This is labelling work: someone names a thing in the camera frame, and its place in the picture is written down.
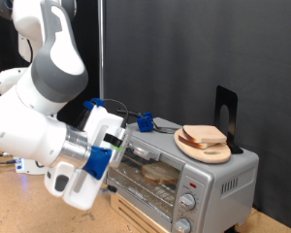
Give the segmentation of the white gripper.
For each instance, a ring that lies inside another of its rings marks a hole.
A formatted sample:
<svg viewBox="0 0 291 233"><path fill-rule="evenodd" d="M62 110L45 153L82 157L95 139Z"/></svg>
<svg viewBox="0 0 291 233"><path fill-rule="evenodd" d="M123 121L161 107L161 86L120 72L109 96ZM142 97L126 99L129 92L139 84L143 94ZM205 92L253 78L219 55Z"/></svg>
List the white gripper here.
<svg viewBox="0 0 291 233"><path fill-rule="evenodd" d="M99 192L117 192L115 186L101 185L109 168L119 165L127 144L124 119L95 105L83 130L67 128L63 147L45 175L47 190L72 207L90 209Z"/></svg>

